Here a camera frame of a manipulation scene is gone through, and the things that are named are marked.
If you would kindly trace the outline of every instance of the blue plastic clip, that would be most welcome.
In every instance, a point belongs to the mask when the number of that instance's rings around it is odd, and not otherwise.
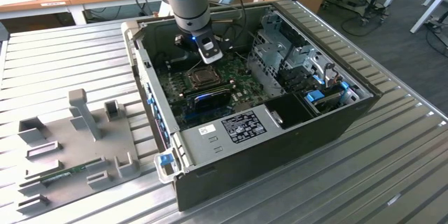
[[[317,75],[313,75],[315,79],[319,81],[320,84],[324,84],[324,80],[321,78],[319,78]]]
[[[175,161],[173,154],[160,156],[160,165],[171,164]]]
[[[351,85],[348,85],[348,83],[345,81],[341,82],[341,87],[343,89],[348,89],[351,87]]]
[[[324,94],[321,93],[320,90],[315,90],[315,91],[309,92],[308,95],[307,95],[307,99],[311,102],[315,102],[315,101],[317,101],[319,99],[321,99],[324,97],[325,96],[324,96]]]

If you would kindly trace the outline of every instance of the aluminum profile table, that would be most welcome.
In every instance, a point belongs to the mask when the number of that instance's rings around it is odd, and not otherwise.
[[[88,94],[96,93],[96,101],[113,98],[125,103],[144,171],[137,179],[27,223],[448,221],[445,116],[309,10],[291,0],[279,3],[379,87],[384,96],[336,141],[184,212],[177,211],[173,188],[159,182],[152,164],[156,144],[125,61],[120,22],[12,35],[1,50],[3,136],[8,135],[7,121],[25,116],[21,113],[36,113],[31,108],[40,108],[40,118],[47,121],[67,116],[63,110],[56,111],[60,107],[52,97],[60,94],[63,86],[83,83],[89,87]],[[57,83],[45,86],[52,90],[41,90],[44,81]],[[20,95],[35,95],[36,99],[23,99]],[[52,101],[39,106],[45,100]],[[0,219],[7,222],[20,219],[12,202],[21,147],[15,136],[0,139]]]

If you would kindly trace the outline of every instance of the cable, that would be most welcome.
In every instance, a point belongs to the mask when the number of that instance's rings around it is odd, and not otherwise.
[[[440,54],[440,55],[443,55],[444,57],[447,57],[448,58],[448,56],[441,52],[441,51],[439,51],[439,49],[432,45],[432,43],[429,42],[429,37],[428,37],[428,35],[429,35],[429,32],[432,33],[432,35],[435,35],[435,32],[427,27],[427,29],[428,29],[428,31],[427,31],[427,43],[428,43],[428,45],[429,45],[429,47]]]
[[[115,15],[115,17],[113,17],[112,19],[107,19],[107,18],[104,18],[103,16],[100,16],[99,14],[95,14],[95,13],[92,13],[92,15],[95,15],[96,17],[99,17],[99,18],[101,18],[101,19],[104,19],[104,20],[111,21],[111,20],[115,20],[115,19],[119,17],[119,13],[120,13],[120,11],[121,11],[121,6],[119,6],[117,13],[116,13],[116,15]]]
[[[235,41],[232,43],[232,46],[233,46],[235,42],[239,40],[239,38],[240,38],[240,36],[243,34],[243,31],[245,30],[245,26],[247,26],[247,15],[245,15],[245,8],[244,8],[244,2],[243,2],[243,0],[240,0],[240,3],[241,3],[243,14],[244,14],[244,25],[243,25],[243,29],[241,29],[239,35],[236,36],[236,39],[235,39]]]
[[[240,16],[236,20],[240,20],[243,18],[243,11],[237,7],[235,7],[233,5],[223,4],[223,3],[219,3],[219,2],[215,2],[215,1],[211,1],[211,3],[213,5],[231,7],[232,9],[237,10],[240,12]]]
[[[241,57],[244,60],[248,60],[247,58],[243,57],[243,55],[240,55],[237,52],[235,52],[235,54]]]
[[[91,10],[91,12],[101,13],[101,12],[104,12],[104,10],[105,10],[105,7],[103,8],[103,10]]]
[[[343,28],[343,30],[344,30],[344,32],[347,32],[349,35],[352,35],[352,36],[356,36],[356,37],[364,37],[364,36],[367,36],[367,35],[369,35],[372,32],[375,32],[375,30],[376,29],[379,29],[379,27],[381,26],[381,24],[379,24],[372,30],[369,30],[367,33],[364,33],[364,34],[353,34],[352,32],[349,32],[347,29],[345,29],[345,27],[344,27],[344,25],[349,22],[349,21],[352,21],[353,19],[356,19],[356,18],[359,18],[359,15],[356,15],[356,17],[353,17],[353,18],[349,18],[348,20],[345,20],[343,23],[341,23],[341,28]]]
[[[199,62],[196,63],[196,65],[192,66],[192,68],[187,71],[187,73],[189,73],[189,72],[193,70],[193,68],[197,67],[197,65],[199,65],[201,62],[203,62],[203,60],[199,60]]]
[[[140,8],[140,10],[141,10],[141,12],[148,16],[148,14],[147,14],[147,12],[145,12],[145,10],[143,10],[143,8],[141,8],[141,6],[140,6],[140,4],[139,4],[139,0],[135,0],[135,2],[136,2],[136,4],[137,4],[137,6],[139,6],[139,8]]]
[[[152,10],[151,10],[151,8],[149,8],[148,0],[145,0],[145,4],[147,4],[147,6],[148,6],[148,10],[149,10],[149,12],[151,12],[151,15],[153,15],[153,12],[152,12]]]

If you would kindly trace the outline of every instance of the blue latch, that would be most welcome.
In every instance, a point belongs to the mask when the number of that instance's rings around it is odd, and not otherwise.
[[[155,98],[151,97],[151,98],[147,100],[147,103],[148,103],[149,105],[153,104],[153,103],[155,103]]]
[[[175,161],[173,154],[160,156],[160,165],[171,164]]]
[[[319,78],[317,75],[313,75],[315,79],[319,81],[320,84],[324,84],[324,80],[321,78]]]
[[[348,89],[351,87],[351,85],[348,85],[348,83],[345,81],[341,82],[341,87],[343,89]]]
[[[307,95],[307,99],[311,102],[315,102],[315,101],[317,101],[319,99],[321,99],[324,97],[325,96],[324,96],[324,94],[321,93],[320,90],[315,90],[315,91],[309,92],[308,95]]]

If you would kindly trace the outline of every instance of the black cable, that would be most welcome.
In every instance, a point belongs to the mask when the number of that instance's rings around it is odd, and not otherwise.
[[[432,33],[432,35],[435,35],[435,32],[427,27],[428,31],[427,31],[427,43],[429,45],[429,47],[440,54],[443,55],[444,57],[448,58],[448,56],[441,52],[439,51],[439,49],[432,45],[432,43],[429,42],[429,32]]]
[[[148,16],[148,14],[147,14],[147,12],[145,12],[145,10],[143,10],[143,8],[141,8],[141,6],[140,6],[140,4],[139,4],[139,0],[135,0],[135,2],[136,2],[136,4],[137,4],[137,6],[139,6],[139,8],[140,8],[140,10],[141,10],[141,12]]]
[[[145,0],[145,4],[148,5],[148,10],[151,12],[151,15],[153,14],[152,10],[151,10],[151,7],[149,7],[149,3],[148,3],[148,0]]]
[[[99,17],[99,18],[101,18],[101,19],[104,19],[107,21],[111,21],[111,20],[115,20],[119,17],[120,11],[121,11],[121,6],[119,6],[117,13],[116,13],[116,15],[115,15],[115,17],[112,19],[107,19],[107,18],[104,18],[103,16],[100,16],[99,14],[95,14],[95,13],[92,13],[92,15],[95,15],[96,17]]]
[[[101,12],[104,12],[104,10],[105,10],[105,7],[103,8],[103,10],[91,10],[91,12],[101,13]]]
[[[372,32],[375,32],[375,30],[377,30],[379,29],[379,27],[381,26],[381,24],[379,24],[372,30],[369,30],[367,33],[364,33],[364,34],[353,34],[352,32],[349,32],[347,29],[345,29],[345,27],[344,27],[344,25],[349,22],[349,21],[352,21],[353,19],[356,19],[356,18],[359,18],[359,16],[356,16],[356,17],[353,17],[353,18],[349,18],[348,20],[345,20],[343,23],[341,23],[341,28],[343,28],[343,30],[344,30],[344,32],[347,32],[349,35],[352,35],[352,36],[356,36],[356,37],[364,37],[364,36],[367,36],[367,35],[369,35]]]
[[[244,15],[244,25],[243,25],[243,29],[241,29],[240,33],[236,36],[236,39],[235,39],[235,41],[232,43],[232,46],[233,46],[235,42],[239,40],[239,38],[240,38],[240,36],[243,34],[243,31],[245,30],[245,26],[247,26],[247,15],[245,15],[245,8],[244,8],[244,2],[243,2],[243,0],[240,0],[240,3],[241,3],[243,15]]]

